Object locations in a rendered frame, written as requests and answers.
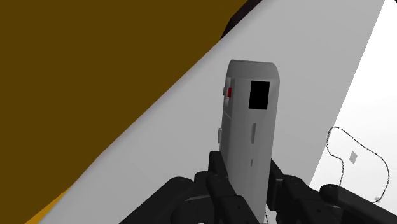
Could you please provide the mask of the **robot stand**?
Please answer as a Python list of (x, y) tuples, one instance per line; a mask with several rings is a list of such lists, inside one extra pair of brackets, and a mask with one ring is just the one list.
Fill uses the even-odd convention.
[(247, 0), (230, 18), (220, 39), (226, 36), (262, 0)]

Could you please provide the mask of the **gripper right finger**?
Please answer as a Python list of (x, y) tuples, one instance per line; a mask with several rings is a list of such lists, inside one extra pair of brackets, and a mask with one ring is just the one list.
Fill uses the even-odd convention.
[(267, 205), (277, 224), (397, 224), (397, 215), (334, 184), (320, 190), (270, 163)]

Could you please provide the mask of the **grey remote control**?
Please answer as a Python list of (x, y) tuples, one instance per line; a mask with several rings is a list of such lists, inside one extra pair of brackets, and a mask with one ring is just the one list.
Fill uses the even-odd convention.
[(219, 150), (235, 192), (265, 223), (280, 78), (272, 62), (231, 60), (223, 89)]

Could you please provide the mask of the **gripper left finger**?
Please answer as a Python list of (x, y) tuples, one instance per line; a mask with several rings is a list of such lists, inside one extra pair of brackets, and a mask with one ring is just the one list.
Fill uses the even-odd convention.
[(207, 171), (194, 180), (173, 177), (120, 224), (260, 224), (228, 180), (220, 151), (211, 151)]

